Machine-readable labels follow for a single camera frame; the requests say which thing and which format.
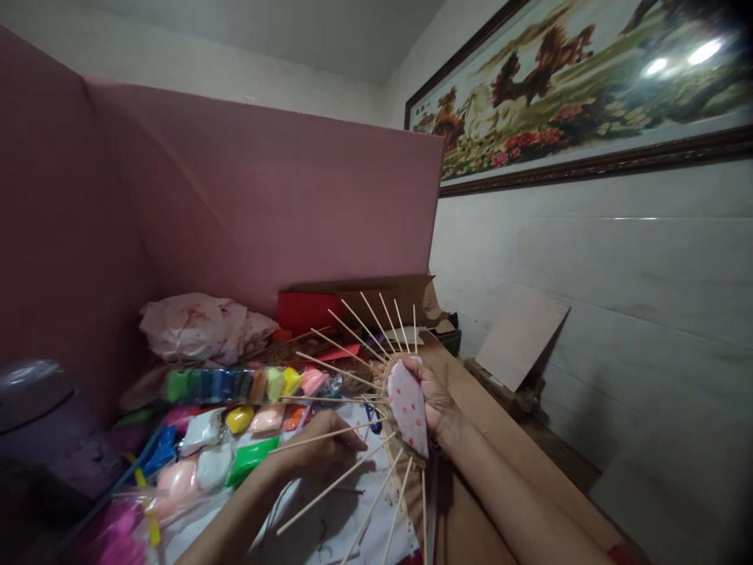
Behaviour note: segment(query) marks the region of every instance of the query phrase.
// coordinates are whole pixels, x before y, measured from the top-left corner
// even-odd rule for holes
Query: purple container
[[[6,465],[44,468],[90,500],[125,471],[107,435],[53,361],[0,368],[0,455]]]

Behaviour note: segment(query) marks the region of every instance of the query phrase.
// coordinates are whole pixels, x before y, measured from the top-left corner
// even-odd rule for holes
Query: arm
[[[315,438],[348,425],[326,410],[316,417],[291,443]],[[345,464],[364,451],[366,445],[352,430],[295,449],[280,451],[267,459],[243,481],[227,504],[194,540],[176,565],[221,565],[239,563],[249,551],[282,489],[304,475],[323,475],[329,467]]]
[[[611,563],[566,514],[489,445],[429,369],[407,356],[403,362],[421,381],[429,430],[471,485],[521,565]]]

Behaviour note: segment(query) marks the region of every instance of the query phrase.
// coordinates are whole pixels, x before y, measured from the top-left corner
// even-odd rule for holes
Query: painting of horses
[[[444,137],[442,186],[750,124],[744,28],[723,2],[529,0],[406,128]]]

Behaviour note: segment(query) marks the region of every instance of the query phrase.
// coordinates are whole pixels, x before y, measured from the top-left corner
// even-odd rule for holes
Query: ceiling
[[[384,83],[445,0],[82,0],[257,53]]]

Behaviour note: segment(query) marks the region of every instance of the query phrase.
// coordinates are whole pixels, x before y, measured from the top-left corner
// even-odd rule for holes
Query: hand
[[[324,410],[314,416],[304,430],[296,434],[288,443],[302,442],[346,428],[350,428],[350,425],[333,410]],[[274,462],[279,465],[279,472],[288,479],[308,475],[324,476],[334,465],[351,463],[358,451],[366,451],[366,444],[354,430],[349,430],[337,436],[272,454],[265,462]]]
[[[438,441],[443,443],[448,435],[457,430],[463,414],[434,373],[410,355],[400,355],[400,359],[406,369],[420,381],[426,401],[426,425]]]

